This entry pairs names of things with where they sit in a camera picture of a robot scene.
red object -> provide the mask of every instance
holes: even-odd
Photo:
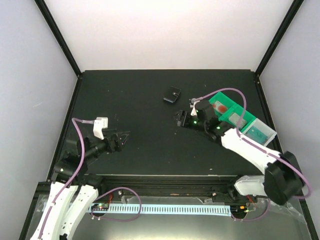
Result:
[[[228,108],[225,105],[218,106],[218,111],[222,114],[224,114],[227,110]]]

black table surface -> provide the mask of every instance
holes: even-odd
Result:
[[[175,104],[163,101],[169,86],[181,89]],[[190,110],[189,99],[221,88],[237,88],[247,110],[265,121],[250,70],[89,70],[83,74],[72,117],[108,117],[109,128],[130,131],[122,152],[102,154],[89,165],[101,175],[259,175],[251,163],[210,142],[202,134],[177,127],[173,115]],[[236,92],[224,92],[243,105]],[[79,124],[84,137],[95,139],[93,126]],[[68,126],[63,150],[74,151],[78,135]]]

white wall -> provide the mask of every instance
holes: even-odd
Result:
[[[46,0],[82,70],[258,67],[293,0]]]
[[[307,199],[320,235],[320,1],[304,1],[261,75],[284,150],[298,158],[314,192]]]
[[[0,22],[0,239],[17,240],[76,75],[34,1],[2,0]]]

green container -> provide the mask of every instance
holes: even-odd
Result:
[[[241,116],[244,108],[239,104],[237,104],[236,102],[232,101],[229,97],[224,95],[222,92],[218,92],[212,98],[209,99],[209,102],[211,104],[214,104],[216,101],[219,101],[221,104],[227,107],[227,111],[223,114],[214,110],[216,115],[219,118],[219,121],[225,121],[236,126],[237,120],[234,121],[234,118],[233,118],[233,117],[236,117],[236,115],[233,115],[233,114],[236,113],[238,116]],[[256,119],[256,117],[252,115],[250,112],[245,111],[243,119],[246,121],[246,123],[242,128],[240,128],[240,132],[244,132],[252,124],[252,122]]]

black wallet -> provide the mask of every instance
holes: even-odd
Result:
[[[177,88],[175,86],[170,86],[164,93],[163,100],[174,103],[178,100],[179,96],[181,94],[181,89]]]

